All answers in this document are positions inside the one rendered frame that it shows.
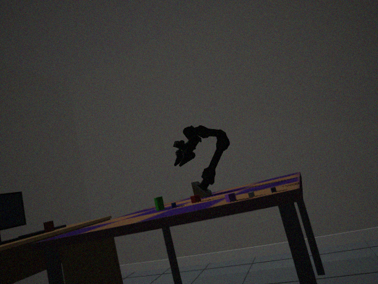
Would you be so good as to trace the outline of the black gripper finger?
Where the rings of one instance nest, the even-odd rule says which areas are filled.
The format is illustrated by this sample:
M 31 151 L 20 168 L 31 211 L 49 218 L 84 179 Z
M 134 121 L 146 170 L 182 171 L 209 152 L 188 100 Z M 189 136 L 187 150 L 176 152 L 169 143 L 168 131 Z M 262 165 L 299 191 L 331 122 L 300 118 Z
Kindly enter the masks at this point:
M 181 167 L 182 165 L 186 164 L 190 160 L 192 160 L 192 158 L 190 156 L 188 156 L 187 154 L 183 153 L 183 158 L 182 158 L 179 166 Z
M 177 154 L 177 153 L 175 153 L 176 154 L 176 156 L 177 156 L 177 158 L 176 158 L 176 160 L 175 160 L 175 164 L 174 164 L 174 166 L 176 166 L 176 165 L 178 165 L 180 162 L 181 162 L 181 160 L 182 160 L 182 156 L 180 156 L 179 154 Z

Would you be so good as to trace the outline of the red block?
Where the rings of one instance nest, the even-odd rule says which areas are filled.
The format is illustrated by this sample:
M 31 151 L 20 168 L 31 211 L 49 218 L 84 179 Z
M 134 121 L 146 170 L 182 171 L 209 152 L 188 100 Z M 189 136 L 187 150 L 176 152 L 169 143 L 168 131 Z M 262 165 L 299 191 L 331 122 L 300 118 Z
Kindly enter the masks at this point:
M 191 203 L 197 203 L 197 202 L 200 202 L 201 201 L 201 198 L 200 198 L 200 195 L 194 195 L 194 196 L 190 196 L 191 198 Z

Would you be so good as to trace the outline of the green block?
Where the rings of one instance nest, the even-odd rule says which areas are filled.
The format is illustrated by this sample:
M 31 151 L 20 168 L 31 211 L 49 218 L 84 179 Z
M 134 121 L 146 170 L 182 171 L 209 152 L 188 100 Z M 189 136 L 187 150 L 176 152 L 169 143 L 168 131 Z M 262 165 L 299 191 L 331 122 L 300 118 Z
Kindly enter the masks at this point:
M 156 211 L 164 210 L 164 203 L 156 204 L 155 206 L 156 206 Z
M 155 203 L 155 205 L 163 203 L 162 197 L 154 198 L 154 203 Z

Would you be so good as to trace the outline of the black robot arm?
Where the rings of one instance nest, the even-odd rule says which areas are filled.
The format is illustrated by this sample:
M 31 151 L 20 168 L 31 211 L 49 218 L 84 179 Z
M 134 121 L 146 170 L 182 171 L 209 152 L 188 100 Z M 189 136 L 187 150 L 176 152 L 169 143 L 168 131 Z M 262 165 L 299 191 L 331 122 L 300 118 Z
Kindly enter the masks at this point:
M 197 185 L 203 191 L 207 191 L 209 184 L 214 184 L 214 177 L 216 175 L 215 169 L 222 153 L 229 147 L 230 141 L 226 135 L 226 132 L 223 130 L 210 129 L 202 125 L 195 128 L 192 125 L 190 127 L 186 127 L 183 129 L 183 134 L 186 136 L 188 141 L 192 142 L 195 146 L 201 142 L 200 137 L 208 138 L 209 136 L 216 136 L 217 138 L 216 151 L 212 157 L 209 167 L 203 171 L 201 176 L 203 181 L 200 183 L 200 185 Z M 187 143 L 185 144 L 183 140 L 175 141 L 173 147 L 179 148 L 179 151 L 181 151 L 181 149 L 185 150 L 187 148 Z

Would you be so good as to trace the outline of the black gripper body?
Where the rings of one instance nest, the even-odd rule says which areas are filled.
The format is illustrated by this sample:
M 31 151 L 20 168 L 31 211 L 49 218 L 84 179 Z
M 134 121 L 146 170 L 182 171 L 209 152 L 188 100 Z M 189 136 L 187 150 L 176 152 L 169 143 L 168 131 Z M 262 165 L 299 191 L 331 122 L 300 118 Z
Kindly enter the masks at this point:
M 188 156 L 190 156 L 192 159 L 195 158 L 195 153 L 193 152 L 194 149 L 196 146 L 190 142 L 190 141 L 187 141 L 187 148 L 185 150 L 181 149 L 181 151 L 177 150 L 175 153 L 179 154 L 180 156 L 183 157 L 183 153 L 187 154 Z

